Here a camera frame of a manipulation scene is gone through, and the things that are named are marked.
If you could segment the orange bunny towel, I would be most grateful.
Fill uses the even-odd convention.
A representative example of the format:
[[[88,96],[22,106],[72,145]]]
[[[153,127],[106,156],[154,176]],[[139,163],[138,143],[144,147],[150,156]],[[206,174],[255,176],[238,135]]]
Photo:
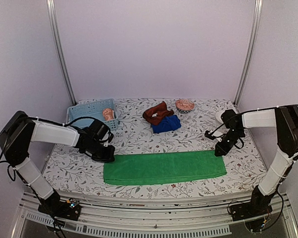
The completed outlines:
[[[102,115],[106,121],[113,120],[115,118],[114,110],[111,108],[105,108]]]

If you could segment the green towel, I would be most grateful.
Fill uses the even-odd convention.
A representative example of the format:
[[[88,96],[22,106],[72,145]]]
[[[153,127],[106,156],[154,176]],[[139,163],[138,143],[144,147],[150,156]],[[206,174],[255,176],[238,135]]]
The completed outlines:
[[[214,151],[116,155],[103,168],[111,185],[155,185],[212,179],[227,174],[224,160]]]

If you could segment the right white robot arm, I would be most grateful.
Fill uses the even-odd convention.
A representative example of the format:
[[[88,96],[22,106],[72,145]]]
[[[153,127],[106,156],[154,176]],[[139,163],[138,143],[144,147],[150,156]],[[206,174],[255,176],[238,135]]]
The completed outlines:
[[[215,155],[224,156],[245,136],[246,129],[274,128],[276,130],[276,154],[270,167],[255,188],[262,197],[276,192],[278,186],[287,178],[287,172],[298,159],[298,104],[274,106],[236,113],[226,110],[218,113],[221,126],[227,132],[217,129],[205,132],[211,140],[217,140]]]

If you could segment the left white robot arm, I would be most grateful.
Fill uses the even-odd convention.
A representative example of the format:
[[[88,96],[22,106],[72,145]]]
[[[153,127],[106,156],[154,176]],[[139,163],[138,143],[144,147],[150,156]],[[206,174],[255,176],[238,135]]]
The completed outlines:
[[[114,162],[113,133],[109,126],[93,117],[79,117],[68,123],[31,117],[17,111],[0,132],[0,164],[9,164],[53,215],[60,215],[64,205],[58,193],[44,178],[32,159],[34,143],[60,144],[72,147],[96,162]]]

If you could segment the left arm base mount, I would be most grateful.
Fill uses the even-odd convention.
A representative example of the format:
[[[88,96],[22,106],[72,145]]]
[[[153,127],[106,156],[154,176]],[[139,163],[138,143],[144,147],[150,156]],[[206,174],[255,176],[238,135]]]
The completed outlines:
[[[38,196],[40,202],[38,211],[50,215],[52,218],[64,218],[68,220],[78,221],[81,205],[78,200],[69,198],[62,201],[60,195],[54,190],[46,199]]]

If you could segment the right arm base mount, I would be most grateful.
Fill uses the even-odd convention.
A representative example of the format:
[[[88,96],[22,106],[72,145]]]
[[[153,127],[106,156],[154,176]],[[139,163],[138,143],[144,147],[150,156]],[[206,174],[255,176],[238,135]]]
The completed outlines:
[[[263,195],[258,186],[256,186],[251,194],[249,202],[233,202],[227,207],[228,213],[231,215],[233,221],[240,221],[250,219],[257,216],[270,216],[272,207],[270,202],[276,193],[270,195]],[[252,233],[260,233],[265,228],[267,218],[252,220],[245,223],[246,228]]]

